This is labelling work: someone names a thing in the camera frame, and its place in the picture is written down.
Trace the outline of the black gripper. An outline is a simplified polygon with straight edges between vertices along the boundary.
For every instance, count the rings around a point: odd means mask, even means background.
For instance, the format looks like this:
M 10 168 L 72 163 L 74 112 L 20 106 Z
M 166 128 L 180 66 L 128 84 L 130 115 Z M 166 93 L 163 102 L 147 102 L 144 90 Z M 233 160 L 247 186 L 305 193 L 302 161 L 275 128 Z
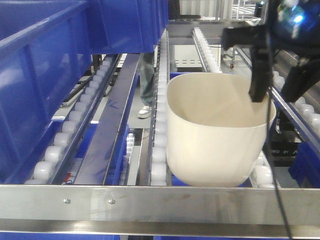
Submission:
M 290 69 L 281 96 L 297 101 L 320 81 L 320 2 L 318 0 L 270 0 L 264 24 L 224 28 L 222 46 L 249 46 L 251 84 L 249 96 L 261 103 L 272 84 L 273 70 L 268 46 L 303 57 Z

